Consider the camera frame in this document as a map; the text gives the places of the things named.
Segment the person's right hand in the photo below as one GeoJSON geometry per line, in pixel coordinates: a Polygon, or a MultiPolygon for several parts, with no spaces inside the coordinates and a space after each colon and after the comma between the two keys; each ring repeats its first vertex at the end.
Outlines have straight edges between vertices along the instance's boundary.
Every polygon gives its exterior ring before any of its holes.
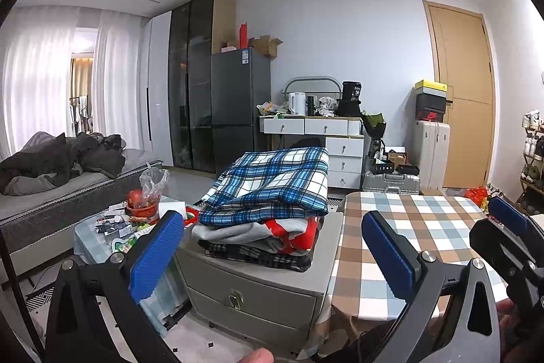
{"type": "Polygon", "coordinates": [[[543,361],[543,317],[524,324],[510,298],[497,303],[501,336],[501,362],[543,361]]]}

